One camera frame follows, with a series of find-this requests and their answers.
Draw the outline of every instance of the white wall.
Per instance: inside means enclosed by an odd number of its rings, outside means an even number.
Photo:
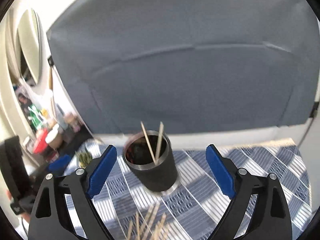
[[[43,31],[46,32],[59,15],[75,0],[15,0],[12,4],[14,9],[13,29],[18,28],[20,19],[25,10],[32,8],[39,16]],[[13,39],[16,40],[16,32],[14,31]],[[44,95],[45,90],[48,89],[49,64],[47,58],[51,55],[48,41],[44,33],[44,48],[43,55],[43,82],[39,84],[33,91],[38,95]],[[53,93],[57,104],[61,106],[64,112],[75,112],[72,103],[70,103],[68,96],[65,95],[63,88],[59,83],[59,78],[54,74],[53,77]]]
[[[3,141],[11,136],[14,136],[14,133],[0,104],[0,141]]]

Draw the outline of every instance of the checkered tablecloth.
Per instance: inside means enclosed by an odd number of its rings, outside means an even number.
[[[87,149],[97,158],[107,145],[95,140],[86,142]],[[155,224],[165,212],[165,225],[169,229],[167,239],[207,240],[224,214],[230,200],[223,195],[215,181],[206,160],[205,150],[174,151],[175,163],[180,172],[181,185],[171,195],[157,197],[147,193],[141,182],[124,163],[122,147],[116,147],[117,161],[103,187],[101,193],[92,200],[102,221],[115,240],[125,239],[130,220],[135,224],[135,213],[139,211],[140,225],[150,206],[160,205]],[[292,234],[295,240],[308,225],[311,217],[311,199],[308,174],[301,154],[295,145],[258,146],[238,148],[218,148],[221,155],[230,158],[235,165],[246,168],[251,174],[266,176],[275,173],[284,190],[288,202]],[[65,174],[78,168],[74,157]],[[252,195],[246,214],[236,236],[245,233],[257,196]],[[76,233],[86,237],[76,214],[71,195],[66,201]],[[132,237],[135,239],[136,229],[133,226]]]

